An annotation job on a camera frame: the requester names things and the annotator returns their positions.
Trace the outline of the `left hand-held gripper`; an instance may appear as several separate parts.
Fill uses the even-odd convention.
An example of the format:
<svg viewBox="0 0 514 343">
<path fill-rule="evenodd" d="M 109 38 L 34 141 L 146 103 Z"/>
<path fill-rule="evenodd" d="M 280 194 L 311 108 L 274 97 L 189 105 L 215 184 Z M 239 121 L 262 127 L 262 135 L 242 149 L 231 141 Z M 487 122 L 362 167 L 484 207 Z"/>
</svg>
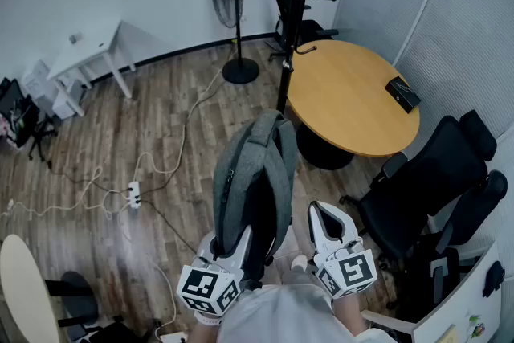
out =
<svg viewBox="0 0 514 343">
<path fill-rule="evenodd" d="M 253 231 L 248 225 L 237 242 L 232 255 L 216 255 L 216 236 L 204 236 L 191 265 L 182 269 L 177 294 L 192 310 L 222 316 L 239 298 L 243 265 L 251 249 Z"/>
</svg>

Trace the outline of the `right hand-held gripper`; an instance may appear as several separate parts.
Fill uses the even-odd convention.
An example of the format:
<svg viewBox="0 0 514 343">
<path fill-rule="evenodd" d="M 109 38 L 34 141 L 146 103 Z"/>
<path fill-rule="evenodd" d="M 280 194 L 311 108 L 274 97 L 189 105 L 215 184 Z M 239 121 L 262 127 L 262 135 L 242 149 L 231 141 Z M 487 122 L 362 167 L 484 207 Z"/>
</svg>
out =
<svg viewBox="0 0 514 343">
<path fill-rule="evenodd" d="M 333 299 L 362 292 L 377 280 L 373 253 L 357 239 L 355 223 L 343 210 L 327 202 L 311 202 L 308 225 L 316 251 L 316 278 Z M 336 241 L 343 246 L 335 246 Z"/>
</svg>

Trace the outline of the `grey backpack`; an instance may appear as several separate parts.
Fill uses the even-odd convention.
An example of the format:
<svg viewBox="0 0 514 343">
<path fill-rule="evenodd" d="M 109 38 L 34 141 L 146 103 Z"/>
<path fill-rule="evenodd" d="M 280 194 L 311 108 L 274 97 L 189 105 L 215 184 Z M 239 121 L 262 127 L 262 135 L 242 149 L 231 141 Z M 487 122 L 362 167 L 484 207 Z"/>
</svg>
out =
<svg viewBox="0 0 514 343">
<path fill-rule="evenodd" d="M 261 112 L 230 139 L 214 170 L 214 257 L 233 256 L 251 229 L 241 268 L 243 284 L 261 286 L 292 223 L 292 189 L 298 158 L 296 131 L 275 110 Z"/>
</svg>

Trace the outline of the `person's right forearm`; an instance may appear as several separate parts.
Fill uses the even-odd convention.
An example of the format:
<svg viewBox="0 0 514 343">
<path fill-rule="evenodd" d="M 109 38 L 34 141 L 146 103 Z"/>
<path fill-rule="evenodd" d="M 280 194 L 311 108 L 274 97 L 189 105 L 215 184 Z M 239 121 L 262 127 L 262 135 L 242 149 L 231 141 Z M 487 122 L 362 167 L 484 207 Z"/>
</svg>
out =
<svg viewBox="0 0 514 343">
<path fill-rule="evenodd" d="M 360 300 L 358 294 L 335 299 L 332 303 L 335 317 L 355 337 L 367 329 L 364 317 L 361 315 Z"/>
</svg>

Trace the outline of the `person's left forearm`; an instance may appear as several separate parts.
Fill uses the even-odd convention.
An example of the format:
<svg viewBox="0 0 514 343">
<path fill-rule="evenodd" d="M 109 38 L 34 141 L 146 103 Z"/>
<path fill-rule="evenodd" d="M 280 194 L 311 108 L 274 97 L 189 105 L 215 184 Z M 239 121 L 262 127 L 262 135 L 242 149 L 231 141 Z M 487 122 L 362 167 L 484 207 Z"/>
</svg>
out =
<svg viewBox="0 0 514 343">
<path fill-rule="evenodd" d="M 217 343 L 219 325 L 197 323 L 190 331 L 187 343 Z"/>
</svg>

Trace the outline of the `white wrist band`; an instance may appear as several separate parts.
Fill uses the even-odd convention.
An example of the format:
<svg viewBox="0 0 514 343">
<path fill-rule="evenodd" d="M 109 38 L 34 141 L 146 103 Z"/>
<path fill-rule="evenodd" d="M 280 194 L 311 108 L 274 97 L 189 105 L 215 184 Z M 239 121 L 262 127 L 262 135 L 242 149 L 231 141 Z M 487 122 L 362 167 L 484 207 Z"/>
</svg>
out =
<svg viewBox="0 0 514 343">
<path fill-rule="evenodd" d="M 222 318 L 219 316 L 207 316 L 204 312 L 195 311 L 194 317 L 200 325 L 206 327 L 219 327 L 222 323 Z"/>
</svg>

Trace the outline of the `person's white shirt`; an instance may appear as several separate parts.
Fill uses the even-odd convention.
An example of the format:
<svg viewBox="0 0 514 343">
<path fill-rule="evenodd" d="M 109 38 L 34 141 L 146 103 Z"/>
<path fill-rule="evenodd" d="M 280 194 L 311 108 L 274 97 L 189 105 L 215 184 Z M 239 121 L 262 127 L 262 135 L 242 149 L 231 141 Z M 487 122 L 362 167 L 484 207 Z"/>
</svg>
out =
<svg viewBox="0 0 514 343">
<path fill-rule="evenodd" d="M 397 343 L 381 329 L 356 336 L 335 317 L 327 292 L 313 284 L 264 286 L 223 316 L 217 343 Z"/>
</svg>

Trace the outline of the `white power strip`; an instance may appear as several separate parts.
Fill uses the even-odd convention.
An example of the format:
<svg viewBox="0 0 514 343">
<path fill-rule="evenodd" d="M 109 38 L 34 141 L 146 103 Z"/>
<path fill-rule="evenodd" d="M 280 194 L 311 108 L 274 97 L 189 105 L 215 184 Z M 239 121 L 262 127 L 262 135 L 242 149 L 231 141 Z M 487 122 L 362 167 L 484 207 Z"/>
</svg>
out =
<svg viewBox="0 0 514 343">
<path fill-rule="evenodd" d="M 128 204 L 134 210 L 137 210 L 141 205 L 141 191 L 138 181 L 132 181 L 128 184 Z"/>
</svg>

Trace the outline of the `black office chair with headrest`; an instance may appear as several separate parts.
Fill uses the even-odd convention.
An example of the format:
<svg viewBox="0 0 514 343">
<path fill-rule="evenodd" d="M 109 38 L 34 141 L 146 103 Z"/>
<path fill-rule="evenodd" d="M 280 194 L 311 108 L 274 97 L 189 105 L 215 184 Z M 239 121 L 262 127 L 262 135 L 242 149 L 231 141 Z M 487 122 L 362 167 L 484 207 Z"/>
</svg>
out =
<svg viewBox="0 0 514 343">
<path fill-rule="evenodd" d="M 495 177 L 487 163 L 497 143 L 477 111 L 459 119 L 444 116 L 422 149 L 411 159 L 396 153 L 355 206 L 369 235 L 390 259 L 403 259 L 420 240 L 429 217 L 467 192 L 487 191 Z"/>
</svg>

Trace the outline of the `round wooden table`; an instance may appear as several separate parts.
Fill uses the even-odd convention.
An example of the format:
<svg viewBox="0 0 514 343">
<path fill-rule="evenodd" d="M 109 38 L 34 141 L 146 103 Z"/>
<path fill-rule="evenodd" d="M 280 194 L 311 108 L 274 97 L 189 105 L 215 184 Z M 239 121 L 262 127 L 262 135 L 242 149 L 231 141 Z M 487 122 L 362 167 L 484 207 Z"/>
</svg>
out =
<svg viewBox="0 0 514 343">
<path fill-rule="evenodd" d="M 394 155 L 418 134 L 418 108 L 406 112 L 386 91 L 399 72 L 371 50 L 310 42 L 293 55 L 292 68 L 288 102 L 301 122 L 298 148 L 311 165 L 337 170 L 354 156 Z"/>
</svg>

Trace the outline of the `white cabinet panel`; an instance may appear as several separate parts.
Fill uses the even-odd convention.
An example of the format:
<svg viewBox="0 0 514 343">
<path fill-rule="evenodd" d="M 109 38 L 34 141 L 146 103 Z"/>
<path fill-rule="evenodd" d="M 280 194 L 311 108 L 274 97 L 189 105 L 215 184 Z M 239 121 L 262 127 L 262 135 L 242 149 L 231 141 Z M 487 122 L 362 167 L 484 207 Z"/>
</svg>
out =
<svg viewBox="0 0 514 343">
<path fill-rule="evenodd" d="M 497 243 L 481 250 L 478 263 L 459 283 L 458 287 L 445 298 L 432 312 L 416 325 L 413 343 L 437 343 L 446 334 L 454 334 L 456 343 L 490 343 L 500 331 L 500 321 L 504 309 L 504 286 L 488 298 L 483 297 L 483 287 L 487 271 L 499 260 Z M 467 341 L 469 317 L 480 315 L 485 331 L 480 337 Z"/>
</svg>

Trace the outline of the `black stool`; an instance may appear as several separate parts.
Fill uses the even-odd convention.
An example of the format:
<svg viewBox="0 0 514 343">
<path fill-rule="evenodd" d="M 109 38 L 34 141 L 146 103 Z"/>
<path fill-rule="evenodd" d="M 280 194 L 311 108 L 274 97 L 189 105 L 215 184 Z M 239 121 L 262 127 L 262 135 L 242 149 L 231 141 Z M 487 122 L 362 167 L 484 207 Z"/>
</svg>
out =
<svg viewBox="0 0 514 343">
<path fill-rule="evenodd" d="M 50 296 L 59 297 L 68 317 L 57 325 L 67 331 L 71 343 L 141 343 L 141 338 L 115 316 L 107 326 L 96 325 L 99 308 L 89 282 L 78 272 L 65 272 L 60 280 L 45 280 Z"/>
</svg>

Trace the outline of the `small black box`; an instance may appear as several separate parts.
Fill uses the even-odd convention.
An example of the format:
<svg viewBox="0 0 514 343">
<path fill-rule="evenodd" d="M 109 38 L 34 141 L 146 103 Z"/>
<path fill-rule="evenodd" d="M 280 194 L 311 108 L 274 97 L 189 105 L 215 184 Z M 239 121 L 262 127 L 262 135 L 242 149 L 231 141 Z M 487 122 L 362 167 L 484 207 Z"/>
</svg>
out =
<svg viewBox="0 0 514 343">
<path fill-rule="evenodd" d="M 410 113 L 421 103 L 418 95 L 400 76 L 391 79 L 385 86 L 385 90 L 406 113 Z"/>
</svg>

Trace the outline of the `black item on panel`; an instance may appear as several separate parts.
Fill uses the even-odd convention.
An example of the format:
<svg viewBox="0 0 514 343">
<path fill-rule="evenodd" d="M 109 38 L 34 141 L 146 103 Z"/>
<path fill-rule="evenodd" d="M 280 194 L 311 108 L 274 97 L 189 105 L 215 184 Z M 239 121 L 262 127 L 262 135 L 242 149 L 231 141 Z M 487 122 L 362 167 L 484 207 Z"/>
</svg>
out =
<svg viewBox="0 0 514 343">
<path fill-rule="evenodd" d="M 504 282 L 505 269 L 499 260 L 495 261 L 486 274 L 483 287 L 483 297 L 488 298 L 493 292 L 500 289 Z"/>
</svg>

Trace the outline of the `colourful sticker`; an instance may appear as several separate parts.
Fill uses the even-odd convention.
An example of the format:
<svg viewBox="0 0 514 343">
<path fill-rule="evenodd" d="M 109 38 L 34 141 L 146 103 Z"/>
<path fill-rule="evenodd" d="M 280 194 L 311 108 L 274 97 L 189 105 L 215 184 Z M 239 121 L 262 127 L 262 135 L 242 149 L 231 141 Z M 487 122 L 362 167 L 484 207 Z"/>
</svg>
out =
<svg viewBox="0 0 514 343">
<path fill-rule="evenodd" d="M 467 341 L 472 338 L 480 337 L 485 331 L 485 325 L 481 321 L 480 315 L 472 315 L 469 317 L 467 327 Z"/>
</svg>

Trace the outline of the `beige round table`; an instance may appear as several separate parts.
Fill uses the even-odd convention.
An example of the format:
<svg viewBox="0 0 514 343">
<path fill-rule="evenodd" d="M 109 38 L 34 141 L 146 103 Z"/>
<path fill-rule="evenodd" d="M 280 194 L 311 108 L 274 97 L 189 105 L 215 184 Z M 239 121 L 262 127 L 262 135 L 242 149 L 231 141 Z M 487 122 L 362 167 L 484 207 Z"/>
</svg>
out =
<svg viewBox="0 0 514 343">
<path fill-rule="evenodd" d="M 29 247 L 8 235 L 0 247 L 0 283 L 8 309 L 28 343 L 60 343 L 47 286 Z"/>
</svg>

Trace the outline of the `white desk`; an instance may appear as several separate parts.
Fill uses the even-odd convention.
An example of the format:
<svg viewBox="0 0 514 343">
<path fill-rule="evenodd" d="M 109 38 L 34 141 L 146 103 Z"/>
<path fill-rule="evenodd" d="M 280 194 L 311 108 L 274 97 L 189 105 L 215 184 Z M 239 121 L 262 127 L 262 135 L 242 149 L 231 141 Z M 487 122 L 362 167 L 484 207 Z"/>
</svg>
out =
<svg viewBox="0 0 514 343">
<path fill-rule="evenodd" d="M 58 91 L 63 93 L 69 106 L 81 117 L 84 116 L 84 110 L 67 91 L 59 77 L 75 69 L 80 71 L 82 67 L 87 67 L 95 59 L 102 58 L 104 60 L 126 98 L 131 99 L 133 96 L 120 70 L 114 64 L 115 51 L 119 51 L 129 70 L 131 72 L 136 71 L 132 56 L 124 44 L 123 36 L 120 34 L 121 22 L 120 18 L 109 19 L 92 33 L 68 44 L 62 49 L 47 75 L 47 80 L 51 81 Z"/>
</svg>

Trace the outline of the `white storage boxes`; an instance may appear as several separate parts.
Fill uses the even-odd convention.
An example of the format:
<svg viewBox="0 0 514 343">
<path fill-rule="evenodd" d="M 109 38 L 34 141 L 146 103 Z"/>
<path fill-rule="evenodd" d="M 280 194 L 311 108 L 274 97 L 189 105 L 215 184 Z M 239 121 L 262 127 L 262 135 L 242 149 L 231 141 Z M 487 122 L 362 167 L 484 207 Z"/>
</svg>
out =
<svg viewBox="0 0 514 343">
<path fill-rule="evenodd" d="M 41 59 L 38 59 L 25 70 L 22 77 L 22 86 L 38 107 L 48 116 L 57 116 L 60 120 L 66 120 L 75 115 L 75 109 L 67 102 L 66 96 L 54 83 L 47 79 L 49 72 L 48 66 Z M 79 68 L 64 73 L 59 77 L 59 80 L 77 102 L 80 102 L 82 98 L 83 88 L 91 85 Z"/>
</svg>

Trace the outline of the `black swivel chair with clutter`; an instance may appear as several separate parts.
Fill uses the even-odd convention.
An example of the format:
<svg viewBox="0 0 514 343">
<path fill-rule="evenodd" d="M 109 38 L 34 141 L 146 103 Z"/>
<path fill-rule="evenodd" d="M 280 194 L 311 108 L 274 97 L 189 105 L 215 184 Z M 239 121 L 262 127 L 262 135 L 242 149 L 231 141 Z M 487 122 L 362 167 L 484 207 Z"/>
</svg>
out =
<svg viewBox="0 0 514 343">
<path fill-rule="evenodd" d="M 16 149 L 21 149 L 31 138 L 32 145 L 28 157 L 33 159 L 34 149 L 38 150 L 41 162 L 51 168 L 51 162 L 43 154 L 43 139 L 56 137 L 54 121 L 41 110 L 30 95 L 24 96 L 17 80 L 4 78 L 0 82 L 0 120 L 6 121 L 6 138 Z"/>
</svg>

